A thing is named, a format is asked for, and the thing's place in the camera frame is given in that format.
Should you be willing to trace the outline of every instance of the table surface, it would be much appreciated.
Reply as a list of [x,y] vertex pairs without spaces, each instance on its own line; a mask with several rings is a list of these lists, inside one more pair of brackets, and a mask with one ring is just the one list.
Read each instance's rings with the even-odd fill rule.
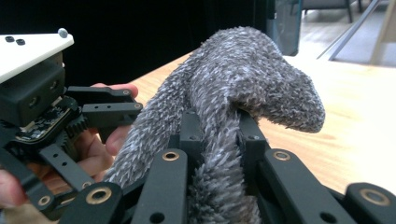
[[[187,58],[134,80],[137,102],[145,105]],[[344,193],[350,183],[368,182],[396,194],[396,69],[286,59],[312,77],[326,119],[319,133],[301,133],[261,119],[270,146],[295,153],[331,189]]]

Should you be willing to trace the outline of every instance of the chair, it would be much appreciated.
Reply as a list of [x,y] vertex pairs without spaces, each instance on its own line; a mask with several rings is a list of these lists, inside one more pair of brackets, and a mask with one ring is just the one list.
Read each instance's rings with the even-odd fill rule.
[[[347,9],[349,16],[349,22],[353,22],[352,11],[350,4],[355,0],[303,0],[302,10],[305,10],[304,14],[311,9]],[[361,0],[359,1],[359,11],[361,12]]]

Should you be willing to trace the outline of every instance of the gray plush toy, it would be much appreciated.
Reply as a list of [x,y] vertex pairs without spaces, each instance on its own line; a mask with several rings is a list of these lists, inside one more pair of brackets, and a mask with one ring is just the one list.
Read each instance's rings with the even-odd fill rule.
[[261,222],[255,198],[245,195],[238,108],[309,133],[325,118],[310,77],[288,64],[268,36],[249,27],[218,31],[148,102],[105,181],[126,187],[142,177],[189,108],[200,118],[206,143],[190,186],[190,223]]

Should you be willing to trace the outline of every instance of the human hand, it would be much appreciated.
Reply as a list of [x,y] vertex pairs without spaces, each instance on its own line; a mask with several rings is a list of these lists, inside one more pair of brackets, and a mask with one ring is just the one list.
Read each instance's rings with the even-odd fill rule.
[[[93,87],[105,87],[99,83]],[[135,98],[138,89],[133,84],[120,84],[109,86],[114,90],[128,89]],[[84,131],[75,142],[75,147],[80,153],[81,161],[78,165],[92,176],[95,181],[100,181],[122,147],[128,134],[130,125],[117,128],[103,145],[97,136],[96,129]],[[49,166],[29,163],[28,167],[44,182],[53,192],[62,191],[67,184]],[[19,180],[6,170],[0,170],[0,208],[14,207],[27,203],[27,196]]]

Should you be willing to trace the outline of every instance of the fuzzy fabric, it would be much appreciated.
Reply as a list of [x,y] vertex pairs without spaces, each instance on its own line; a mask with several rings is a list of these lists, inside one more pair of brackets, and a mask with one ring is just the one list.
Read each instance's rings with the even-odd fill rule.
[[145,175],[189,108],[205,141],[204,162],[190,186],[190,223],[261,223],[255,197],[245,195],[238,108],[309,133],[325,118],[310,77],[288,64],[268,36],[249,27],[218,31],[148,102],[105,181],[126,187]]

